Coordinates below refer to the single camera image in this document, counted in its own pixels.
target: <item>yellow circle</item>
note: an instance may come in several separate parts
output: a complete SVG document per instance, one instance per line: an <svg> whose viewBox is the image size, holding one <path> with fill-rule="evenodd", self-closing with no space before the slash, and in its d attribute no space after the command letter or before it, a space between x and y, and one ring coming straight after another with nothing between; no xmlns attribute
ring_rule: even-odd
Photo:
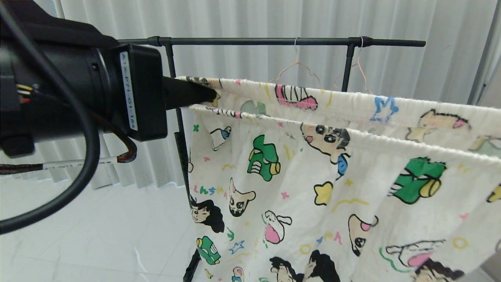
<svg viewBox="0 0 501 282"><path fill-rule="evenodd" d="M312 251L312 247L308 244L303 244L301 245L301 247L299 247L299 251L302 253L302 254L310 254L310 252Z"/></svg>
<svg viewBox="0 0 501 282"><path fill-rule="evenodd" d="M461 237L457 237L452 240L452 245L454 246L454 248L462 250L468 248L469 244L468 240Z"/></svg>

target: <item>yellow wire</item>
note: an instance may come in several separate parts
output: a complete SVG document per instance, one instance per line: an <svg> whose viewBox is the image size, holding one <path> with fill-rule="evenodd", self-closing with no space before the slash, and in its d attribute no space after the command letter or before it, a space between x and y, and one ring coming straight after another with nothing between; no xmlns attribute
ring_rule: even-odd
<svg viewBox="0 0 501 282"><path fill-rule="evenodd" d="M16 86L18 88L25 89L25 90L28 90L28 91L32 91L33 90L33 88L31 88L29 86L26 86L26 85L22 85L22 84L16 84Z"/></svg>

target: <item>vertical black pole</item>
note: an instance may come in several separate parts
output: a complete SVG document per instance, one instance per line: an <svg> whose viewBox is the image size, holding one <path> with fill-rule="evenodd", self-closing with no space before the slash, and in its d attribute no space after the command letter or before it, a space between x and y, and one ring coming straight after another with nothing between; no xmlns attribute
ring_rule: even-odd
<svg viewBox="0 0 501 282"><path fill-rule="evenodd" d="M167 40L167 43L165 44L165 52L167 53L167 63L169 65L170 77L175 78L176 69L174 66L174 50L172 49L170 38ZM188 151L186 149L186 136L184 135L183 116L180 108L176 109L176 116L177 116L177 126L179 128L179 131L174 133L174 137L176 139L179 161L181 162L181 170L183 172L184 185L186 187L186 195L188 196L188 202L191 207L189 183L188 183ZM191 256L191 261L184 273L183 282L191 282L193 280L193 276L195 275L196 267L198 266L199 261L200 261L200 254L198 253L198 250L195 250L195 253Z"/></svg>
<svg viewBox="0 0 501 282"><path fill-rule="evenodd" d="M354 53L355 44L352 43L348 45L348 51L346 52L345 74L343 76L343 86L341 87L341 92L348 92L348 81L350 80L351 62L353 60Z"/></svg>

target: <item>green cartoon crocodile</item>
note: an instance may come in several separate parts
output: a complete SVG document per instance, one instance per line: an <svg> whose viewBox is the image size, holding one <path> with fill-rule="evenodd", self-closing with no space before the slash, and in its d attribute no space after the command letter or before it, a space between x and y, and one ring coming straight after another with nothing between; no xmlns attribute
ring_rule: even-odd
<svg viewBox="0 0 501 282"><path fill-rule="evenodd" d="M406 204L419 198L429 198L440 188L440 177L447 169L445 163L431 163L429 158L414 158L407 163L388 196L395 196Z"/></svg>
<svg viewBox="0 0 501 282"><path fill-rule="evenodd" d="M279 155L274 144L265 144L265 136L254 139L253 150L249 155L247 173L257 173L264 181L270 181L273 175L280 172Z"/></svg>
<svg viewBox="0 0 501 282"><path fill-rule="evenodd" d="M205 258L208 264L215 265L219 263L221 255L217 252L214 242L209 237L204 236L196 239L196 246L200 256Z"/></svg>

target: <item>clothing rack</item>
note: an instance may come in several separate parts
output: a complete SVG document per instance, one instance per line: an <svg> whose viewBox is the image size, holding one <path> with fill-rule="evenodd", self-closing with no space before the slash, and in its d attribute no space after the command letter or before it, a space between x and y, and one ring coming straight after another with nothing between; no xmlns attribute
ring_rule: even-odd
<svg viewBox="0 0 501 282"><path fill-rule="evenodd" d="M355 47L369 46L407 46L424 47L426 41L419 40L396 40L396 39L373 39L367 36L348 37L348 38L173 38L153 36L145 39L125 39L119 40L121 44L138 44L165 47L167 53L167 62L169 65L170 77L176 77L174 66L174 45L308 45L308 46L347 46L346 64L343 76L342 92L347 92L348 81L350 80L351 63L355 54ZM184 184L190 199L188 185L188 151L186 148L186 137L184 135L183 118L181 109L176 109L177 125L179 132L174 133L176 139L177 151L181 161L181 169L184 177ZM183 282L191 282L195 274L196 267L200 261L200 254L196 250L191 257L191 262L186 268Z"/></svg>

